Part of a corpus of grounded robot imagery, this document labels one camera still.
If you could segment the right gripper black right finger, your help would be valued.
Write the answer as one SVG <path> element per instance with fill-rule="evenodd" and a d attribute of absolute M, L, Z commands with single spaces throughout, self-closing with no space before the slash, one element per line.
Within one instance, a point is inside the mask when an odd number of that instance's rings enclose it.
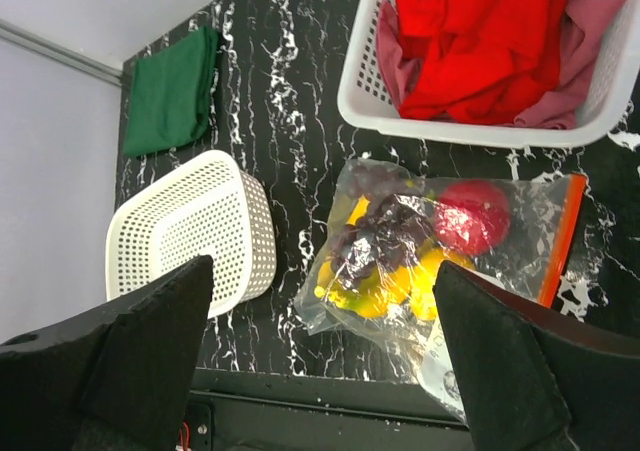
<path fill-rule="evenodd" d="M 639 341 L 450 261 L 434 295 L 478 450 L 636 450 Z"/>

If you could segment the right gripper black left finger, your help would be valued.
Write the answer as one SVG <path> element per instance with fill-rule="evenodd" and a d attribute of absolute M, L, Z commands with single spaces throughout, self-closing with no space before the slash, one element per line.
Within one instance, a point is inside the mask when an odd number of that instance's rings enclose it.
<path fill-rule="evenodd" d="M 4 450 L 172 450 L 212 300 L 198 256 L 1 345 Z"/>

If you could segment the yellow fake banana bunch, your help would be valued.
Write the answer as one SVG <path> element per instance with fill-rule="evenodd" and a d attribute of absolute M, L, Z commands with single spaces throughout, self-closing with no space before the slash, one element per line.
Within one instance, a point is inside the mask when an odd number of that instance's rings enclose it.
<path fill-rule="evenodd" d="M 413 266 L 400 266 L 393 272 L 379 271 L 375 266 L 370 277 L 354 289 L 347 289 L 326 261 L 320 268 L 314 295 L 319 299 L 328 300 L 339 309 L 352 311 L 369 319 L 383 317 L 392 306 L 409 301 L 416 318 L 421 321 L 433 321 L 438 314 L 433 286 L 439 267 L 446 260 L 475 270 L 468 257 L 451 250 L 432 248 Z"/>

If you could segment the red fake apple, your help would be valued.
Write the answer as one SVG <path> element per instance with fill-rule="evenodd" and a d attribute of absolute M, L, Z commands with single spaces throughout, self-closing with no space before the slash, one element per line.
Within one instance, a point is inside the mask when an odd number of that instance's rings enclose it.
<path fill-rule="evenodd" d="M 511 225 L 507 195 L 489 181 L 467 180 L 448 186 L 433 218 L 439 241 L 460 253 L 477 256 L 500 245 Z"/>

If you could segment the purple fake grapes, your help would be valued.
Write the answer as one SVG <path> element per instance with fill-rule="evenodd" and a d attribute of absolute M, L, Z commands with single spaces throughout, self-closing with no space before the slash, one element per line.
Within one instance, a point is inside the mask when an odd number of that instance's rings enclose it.
<path fill-rule="evenodd" d="M 347 289 L 354 289 L 379 271 L 415 265 L 433 244 L 435 194 L 425 181 L 406 169 L 373 160 L 347 162 L 339 177 L 340 191 L 369 207 L 355 225 L 341 225 L 330 242 L 330 267 Z"/>

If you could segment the clear zip top bag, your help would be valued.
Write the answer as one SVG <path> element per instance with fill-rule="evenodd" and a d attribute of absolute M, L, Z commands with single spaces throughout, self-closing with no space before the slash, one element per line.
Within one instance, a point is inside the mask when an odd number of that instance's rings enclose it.
<path fill-rule="evenodd" d="M 428 395 L 463 418 L 433 293 L 440 266 L 452 262 L 550 306 L 586 184 L 580 174 L 428 178 L 352 159 L 295 309 L 310 334 L 345 329 L 401 359 Z"/>

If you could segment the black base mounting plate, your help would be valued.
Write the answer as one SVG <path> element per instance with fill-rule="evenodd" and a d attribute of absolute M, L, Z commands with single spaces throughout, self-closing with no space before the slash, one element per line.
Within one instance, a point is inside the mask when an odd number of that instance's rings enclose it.
<path fill-rule="evenodd" d="M 469 431 L 414 384 L 196 370 L 215 450 L 470 450 Z"/>

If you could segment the small white perforated basket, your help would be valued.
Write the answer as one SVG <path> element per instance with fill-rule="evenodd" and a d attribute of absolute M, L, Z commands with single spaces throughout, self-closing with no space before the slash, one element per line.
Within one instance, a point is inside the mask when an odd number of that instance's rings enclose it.
<path fill-rule="evenodd" d="M 211 318 L 261 296 L 276 274 L 264 188 L 219 150 L 189 160 L 115 212 L 106 238 L 106 296 L 137 290 L 199 255 L 213 260 Z"/>

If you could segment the folded green cloth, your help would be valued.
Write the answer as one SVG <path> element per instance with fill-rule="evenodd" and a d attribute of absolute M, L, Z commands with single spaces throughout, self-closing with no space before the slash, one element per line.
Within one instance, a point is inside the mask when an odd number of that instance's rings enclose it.
<path fill-rule="evenodd" d="M 218 33 L 203 26 L 136 63 L 124 155 L 180 148 L 207 131 L 217 49 Z"/>

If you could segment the large white laundry basket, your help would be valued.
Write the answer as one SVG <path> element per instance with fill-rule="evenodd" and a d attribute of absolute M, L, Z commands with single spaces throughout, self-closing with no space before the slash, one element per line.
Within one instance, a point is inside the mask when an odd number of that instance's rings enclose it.
<path fill-rule="evenodd" d="M 483 147 L 573 148 L 603 138 L 619 122 L 639 71 L 639 0 L 626 0 L 604 33 L 584 104 L 569 130 L 475 126 L 401 118 L 379 73 L 375 50 L 385 0 L 360 0 L 344 60 L 337 104 L 355 127 L 388 136 Z"/>

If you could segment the red cloth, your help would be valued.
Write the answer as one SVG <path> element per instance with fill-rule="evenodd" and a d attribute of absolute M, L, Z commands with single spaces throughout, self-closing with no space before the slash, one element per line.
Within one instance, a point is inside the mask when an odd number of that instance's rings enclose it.
<path fill-rule="evenodd" d="M 399 42 L 420 72 L 403 118 L 508 124 L 560 75 L 566 0 L 395 0 Z"/>

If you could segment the pink cloth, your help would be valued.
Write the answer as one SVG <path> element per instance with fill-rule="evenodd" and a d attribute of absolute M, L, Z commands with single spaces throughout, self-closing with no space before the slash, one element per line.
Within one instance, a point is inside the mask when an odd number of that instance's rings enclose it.
<path fill-rule="evenodd" d="M 512 122 L 493 126 L 573 128 L 576 110 L 588 94 L 604 33 L 625 1 L 566 0 L 561 21 L 558 84 L 538 102 L 520 112 Z M 399 114 L 403 98 L 411 91 L 419 75 L 421 62 L 403 56 L 396 1 L 381 4 L 376 54 L 381 77 Z"/>

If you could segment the aluminium corner frame post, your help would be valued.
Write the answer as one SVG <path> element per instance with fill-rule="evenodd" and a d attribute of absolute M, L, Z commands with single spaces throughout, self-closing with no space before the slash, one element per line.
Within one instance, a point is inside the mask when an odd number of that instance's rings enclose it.
<path fill-rule="evenodd" d="M 1 39 L 111 85 L 122 86 L 122 71 L 1 20 Z"/>

